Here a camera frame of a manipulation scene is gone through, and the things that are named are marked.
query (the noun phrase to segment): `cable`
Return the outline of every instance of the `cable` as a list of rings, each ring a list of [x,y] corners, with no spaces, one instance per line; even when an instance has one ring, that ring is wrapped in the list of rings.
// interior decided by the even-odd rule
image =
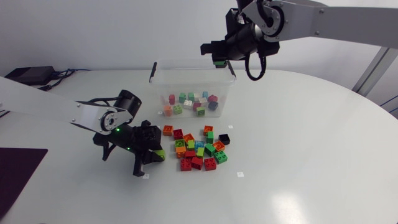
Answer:
[[[246,74],[248,75],[248,77],[252,80],[252,81],[258,81],[260,78],[262,78],[264,76],[264,74],[266,73],[266,68],[267,68],[267,59],[265,57],[260,57],[260,64],[261,64],[261,72],[260,75],[256,78],[253,77],[250,74],[250,69],[249,69],[249,60],[250,60],[250,55],[246,55],[246,57],[244,58],[244,67],[246,69]]]
[[[393,99],[395,99],[395,98],[397,98],[397,97],[398,97],[398,95],[396,95],[395,97],[391,98],[390,100],[387,100],[387,101],[384,102],[382,105],[385,105],[386,103],[390,102],[391,100],[393,100]]]

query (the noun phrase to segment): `white table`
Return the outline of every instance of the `white table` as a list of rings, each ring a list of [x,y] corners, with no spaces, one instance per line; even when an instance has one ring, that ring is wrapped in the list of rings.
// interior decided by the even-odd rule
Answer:
[[[196,138],[213,125],[231,138],[228,161],[180,172],[164,136],[166,161],[144,166],[143,179],[125,150],[103,162],[93,133],[11,113],[0,119],[1,147],[49,152],[2,223],[398,222],[398,121],[369,100],[307,75],[268,70],[252,82],[240,70],[222,117],[165,119],[149,74],[80,72],[52,93],[89,100],[132,91],[143,101],[133,125],[148,119]]]

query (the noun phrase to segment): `green block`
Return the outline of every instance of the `green block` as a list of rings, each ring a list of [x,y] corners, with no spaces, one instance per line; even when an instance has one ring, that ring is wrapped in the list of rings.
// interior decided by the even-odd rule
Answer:
[[[204,155],[205,155],[205,148],[204,147],[199,147],[198,151],[197,151],[197,157],[203,158]]]
[[[180,93],[180,103],[184,103],[186,99],[187,99],[186,94],[185,93]]]
[[[214,132],[213,131],[208,131],[207,132],[207,137],[206,137],[206,143],[212,144],[214,141]]]
[[[173,106],[173,110],[174,110],[174,113],[175,113],[175,114],[180,114],[180,113],[182,113],[182,107],[181,107],[181,105],[174,105],[174,106]]]
[[[224,151],[214,153],[214,158],[216,159],[218,164],[222,164],[228,159]]]
[[[154,152],[155,152],[158,156],[160,156],[163,160],[166,159],[166,153],[164,152],[163,149],[162,149],[162,150],[154,150]]]
[[[205,115],[205,108],[200,106],[197,108],[197,115],[198,116],[204,116]]]
[[[206,144],[206,146],[205,146],[206,154],[208,154],[209,156],[214,156],[215,152],[216,152],[216,148],[212,144]]]
[[[184,139],[175,140],[175,147],[185,146]]]
[[[195,150],[195,141],[194,140],[189,140],[188,141],[187,150],[188,151]]]
[[[195,95],[193,93],[188,93],[188,100],[195,102]]]

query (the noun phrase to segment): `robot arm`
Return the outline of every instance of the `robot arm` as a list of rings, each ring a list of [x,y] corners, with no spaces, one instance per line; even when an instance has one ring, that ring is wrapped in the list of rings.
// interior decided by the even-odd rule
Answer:
[[[328,7],[309,0],[238,0],[238,9],[226,15],[224,40],[203,44],[201,54],[212,54],[217,67],[226,66],[227,60],[244,60],[249,78],[256,81],[281,40],[321,37],[398,49],[398,29],[393,25],[397,19],[398,9]],[[249,72],[254,52],[262,68],[257,78]]]

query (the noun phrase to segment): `black device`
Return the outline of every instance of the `black device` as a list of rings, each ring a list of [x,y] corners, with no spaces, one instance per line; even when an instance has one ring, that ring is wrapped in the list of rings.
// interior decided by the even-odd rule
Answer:
[[[5,77],[25,85],[46,85],[53,72],[52,66],[16,68]]]

